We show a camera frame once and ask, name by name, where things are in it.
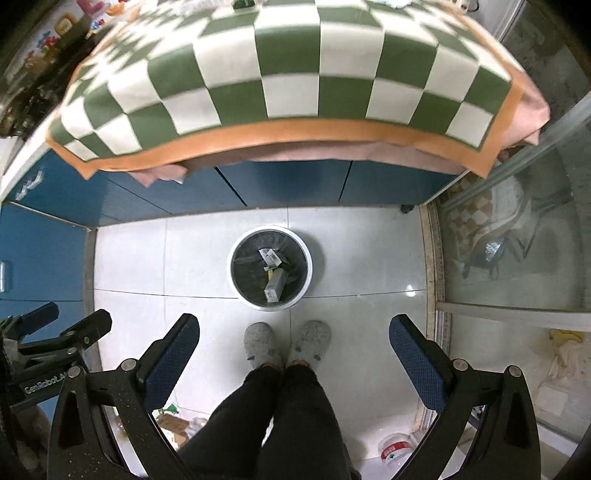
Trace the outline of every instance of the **cabinet door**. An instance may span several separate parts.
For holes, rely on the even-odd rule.
[[[23,186],[41,172],[40,183],[31,190]],[[21,192],[26,195],[18,199]],[[83,179],[53,150],[47,152],[21,179],[9,197],[13,202],[40,212],[95,227],[167,216],[168,213],[100,174]],[[104,222],[101,216],[112,219]]]
[[[373,161],[354,161],[342,205],[420,205],[454,175]]]
[[[238,195],[214,168],[193,173],[183,184],[172,180],[156,180],[147,188],[125,172],[100,172],[100,175],[173,215],[221,212],[244,207]]]
[[[249,207],[337,205],[350,161],[251,162],[220,167]]]
[[[0,260],[5,262],[3,300],[82,300],[86,231],[3,205]]]
[[[39,308],[45,304],[44,301],[16,301],[0,300],[0,319],[6,317],[22,315]],[[32,335],[27,335],[24,342],[36,342],[38,340],[47,340],[56,337],[68,327],[84,318],[84,305],[82,301],[57,301],[57,307],[60,309],[60,315],[54,322],[37,330]],[[56,410],[57,397],[50,398],[39,404],[49,420],[53,419]]]

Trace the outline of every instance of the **foot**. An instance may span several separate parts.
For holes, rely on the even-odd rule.
[[[277,370],[283,368],[283,361],[275,341],[275,333],[267,323],[253,323],[246,329],[244,350],[246,350],[247,360],[253,369],[259,368],[263,364],[269,364],[271,367],[276,367]]]
[[[324,322],[311,320],[302,325],[291,347],[288,365],[307,363],[314,368],[324,358],[329,349],[332,334]]]

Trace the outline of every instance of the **green and white checkered cloth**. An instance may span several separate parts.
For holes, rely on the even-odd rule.
[[[479,151],[510,87],[426,1],[267,0],[189,17],[162,4],[85,62],[49,134],[89,161],[268,119],[371,119]]]

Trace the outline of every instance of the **white floor tile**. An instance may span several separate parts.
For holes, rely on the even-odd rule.
[[[314,266],[306,297],[426,288],[418,209],[289,209],[289,228],[308,245]]]
[[[418,395],[388,338],[399,313],[424,332],[425,292],[302,299],[291,309],[293,336],[306,320],[323,320],[332,330],[317,375],[340,422],[416,412]]]
[[[377,457],[378,445],[387,436],[393,433],[411,433],[417,414],[417,404],[410,406],[405,414],[339,422],[351,460],[355,463]]]
[[[243,347],[244,330],[251,323],[269,323],[282,351],[288,352],[286,310],[259,312],[238,299],[166,297],[165,305],[167,328],[183,313],[192,313],[201,329],[199,344],[175,389],[181,407],[210,414],[242,384],[251,369]]]
[[[117,368],[126,358],[139,358],[166,334],[164,297],[95,290],[95,309],[105,309],[113,320],[111,332],[99,340],[104,370]]]
[[[287,227],[287,209],[167,219],[165,294],[235,298],[226,275],[230,249],[244,232],[265,224]]]
[[[164,293],[165,219],[99,228],[95,288]]]

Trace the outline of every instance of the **white trash can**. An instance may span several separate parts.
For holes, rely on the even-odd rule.
[[[267,264],[259,249],[272,248],[285,256],[288,277],[278,303],[268,303],[265,286]],[[236,240],[228,256],[228,280],[238,297],[263,312],[278,312],[295,305],[312,281],[312,257],[304,241],[291,230],[277,225],[261,225]]]

